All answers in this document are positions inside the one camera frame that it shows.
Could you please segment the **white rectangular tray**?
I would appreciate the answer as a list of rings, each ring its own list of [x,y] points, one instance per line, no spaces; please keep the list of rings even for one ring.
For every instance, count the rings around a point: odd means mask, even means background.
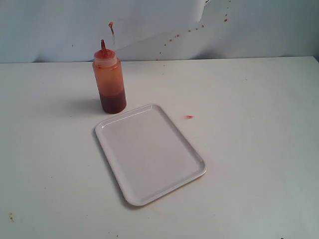
[[[111,117],[94,131],[132,206],[147,205],[206,173],[204,160],[159,105]]]

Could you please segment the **red sauce squeeze bottle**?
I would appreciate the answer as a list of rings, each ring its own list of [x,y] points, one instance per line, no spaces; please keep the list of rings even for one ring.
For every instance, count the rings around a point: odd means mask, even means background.
[[[104,112],[117,114],[127,106],[122,64],[116,52],[106,47],[101,39],[101,49],[94,53],[93,72]]]

